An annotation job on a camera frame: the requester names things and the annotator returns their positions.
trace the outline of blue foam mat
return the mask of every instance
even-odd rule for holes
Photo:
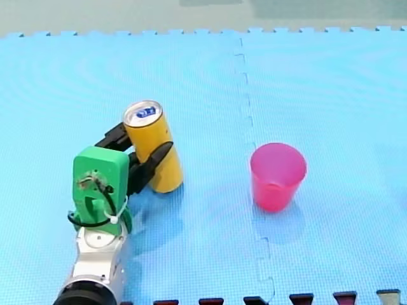
[[[327,31],[0,40],[0,302],[53,302],[76,254],[72,159],[144,98],[165,108],[185,184],[130,199],[128,300],[334,304],[355,290],[379,304],[376,290],[405,291],[406,33]],[[247,160],[275,141],[300,149],[309,174],[265,215]]]

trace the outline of blue logo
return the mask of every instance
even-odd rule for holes
[[[150,107],[150,108],[144,108],[139,111],[137,111],[136,116],[138,118],[146,118],[148,116],[152,116],[156,113],[155,107]]]

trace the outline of yellow can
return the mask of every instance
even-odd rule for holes
[[[143,100],[130,105],[124,112],[123,124],[140,162],[145,162],[159,145],[172,141],[163,108],[154,100]],[[173,145],[158,165],[149,185],[158,193],[169,193],[182,183],[183,171]]]

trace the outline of green gripper mount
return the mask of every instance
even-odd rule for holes
[[[91,146],[74,159],[72,196],[76,211],[73,219],[82,224],[97,224],[107,219],[105,215],[113,214],[107,198],[99,190],[96,181],[109,190],[109,195],[118,213],[126,198],[128,184],[129,158],[121,151]],[[121,234],[121,222],[132,230],[132,218],[128,207],[120,216],[117,224],[108,222],[102,226],[90,227],[105,231],[115,236]]]

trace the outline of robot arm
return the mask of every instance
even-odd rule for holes
[[[78,256],[53,305],[124,305],[122,302],[127,238],[132,217],[127,198],[140,193],[173,143],[157,147],[140,163],[122,123],[74,159],[75,212],[68,214],[77,230]]]

